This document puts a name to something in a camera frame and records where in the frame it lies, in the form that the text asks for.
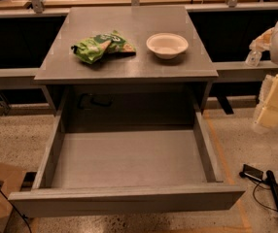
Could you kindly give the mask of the white paper bowl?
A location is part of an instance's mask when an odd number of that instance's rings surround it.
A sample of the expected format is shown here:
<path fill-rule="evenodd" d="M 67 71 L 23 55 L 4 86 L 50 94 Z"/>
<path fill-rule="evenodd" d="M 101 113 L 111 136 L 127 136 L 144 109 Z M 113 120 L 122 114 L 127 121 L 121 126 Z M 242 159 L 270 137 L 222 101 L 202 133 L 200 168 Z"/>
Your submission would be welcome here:
<path fill-rule="evenodd" d="M 185 52 L 189 43 L 184 37 L 177 34 L 157 33 L 148 38 L 146 46 L 160 59 L 173 59 Z"/>

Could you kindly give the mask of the grey drawer cabinet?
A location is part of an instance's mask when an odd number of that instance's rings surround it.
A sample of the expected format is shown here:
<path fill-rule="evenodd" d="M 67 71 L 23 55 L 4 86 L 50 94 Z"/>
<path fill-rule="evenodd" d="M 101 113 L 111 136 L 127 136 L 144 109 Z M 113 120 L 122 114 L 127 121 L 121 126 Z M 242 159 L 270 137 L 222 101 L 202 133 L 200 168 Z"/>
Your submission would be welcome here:
<path fill-rule="evenodd" d="M 104 54 L 87 64 L 71 50 L 86 37 L 113 30 L 136 52 Z M 160 59 L 146 46 L 157 33 L 180 35 L 189 47 Z M 67 131 L 108 132 L 202 126 L 201 110 L 217 76 L 181 6 L 78 7 L 70 10 L 35 81 L 51 90 L 69 88 L 66 101 L 53 99 L 65 111 Z"/>

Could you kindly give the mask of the grey top drawer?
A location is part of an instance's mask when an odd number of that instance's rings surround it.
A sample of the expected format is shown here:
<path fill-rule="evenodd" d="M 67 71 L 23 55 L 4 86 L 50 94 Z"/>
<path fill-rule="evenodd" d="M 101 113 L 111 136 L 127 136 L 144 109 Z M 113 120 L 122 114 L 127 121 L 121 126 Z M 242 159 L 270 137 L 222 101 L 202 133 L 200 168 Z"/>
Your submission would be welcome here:
<path fill-rule="evenodd" d="M 65 90 L 30 190 L 29 217 L 228 210 L 225 182 L 191 90 L 90 94 Z"/>

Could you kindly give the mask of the grey metal shelf rail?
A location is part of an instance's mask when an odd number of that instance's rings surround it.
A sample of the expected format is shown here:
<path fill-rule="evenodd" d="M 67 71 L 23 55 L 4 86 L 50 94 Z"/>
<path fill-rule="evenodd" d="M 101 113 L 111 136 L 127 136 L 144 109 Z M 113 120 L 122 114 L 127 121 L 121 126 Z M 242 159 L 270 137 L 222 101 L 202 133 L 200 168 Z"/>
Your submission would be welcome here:
<path fill-rule="evenodd" d="M 213 67 L 219 75 L 217 83 L 261 82 L 266 74 L 278 73 L 278 65 L 270 60 L 261 61 L 257 67 L 243 61 L 213 62 Z M 39 88 L 33 82 L 37 72 L 38 68 L 0 69 L 0 90 Z"/>

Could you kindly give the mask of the black floor power strip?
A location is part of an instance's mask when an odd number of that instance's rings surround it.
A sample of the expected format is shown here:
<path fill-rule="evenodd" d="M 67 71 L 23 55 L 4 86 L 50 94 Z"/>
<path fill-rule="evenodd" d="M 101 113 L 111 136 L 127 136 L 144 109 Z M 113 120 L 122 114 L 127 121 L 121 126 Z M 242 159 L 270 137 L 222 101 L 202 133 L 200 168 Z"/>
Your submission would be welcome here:
<path fill-rule="evenodd" d="M 275 179 L 274 173 L 271 170 L 265 172 L 266 178 L 263 177 L 264 171 L 261 171 L 255 167 L 244 164 L 242 171 L 239 173 L 239 176 L 243 179 L 248 179 L 253 182 L 256 186 L 253 189 L 253 198 L 255 201 L 265 209 L 274 211 L 278 214 L 278 183 Z M 264 205 L 256 196 L 256 191 L 258 188 L 263 189 L 263 186 L 267 185 L 267 190 L 272 194 L 275 208 Z"/>

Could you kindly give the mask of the green chip bag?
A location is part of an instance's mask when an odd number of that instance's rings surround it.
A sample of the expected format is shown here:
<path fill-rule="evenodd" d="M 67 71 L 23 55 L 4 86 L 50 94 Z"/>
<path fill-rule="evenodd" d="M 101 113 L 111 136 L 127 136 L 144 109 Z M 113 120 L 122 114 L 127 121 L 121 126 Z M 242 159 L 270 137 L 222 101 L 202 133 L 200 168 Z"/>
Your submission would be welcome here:
<path fill-rule="evenodd" d="M 71 47 L 73 53 L 84 63 L 93 64 L 104 54 L 135 53 L 132 46 L 117 30 L 85 38 Z"/>

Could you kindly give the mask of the clear sanitizer pump bottle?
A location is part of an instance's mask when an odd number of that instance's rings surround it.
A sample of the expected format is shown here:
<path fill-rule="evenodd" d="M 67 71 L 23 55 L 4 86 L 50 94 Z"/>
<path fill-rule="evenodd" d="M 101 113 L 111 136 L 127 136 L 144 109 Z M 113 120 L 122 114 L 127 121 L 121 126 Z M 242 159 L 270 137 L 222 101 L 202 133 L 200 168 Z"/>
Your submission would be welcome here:
<path fill-rule="evenodd" d="M 262 53 L 258 50 L 250 50 L 248 53 L 245 63 L 251 67 L 257 67 L 261 61 Z"/>

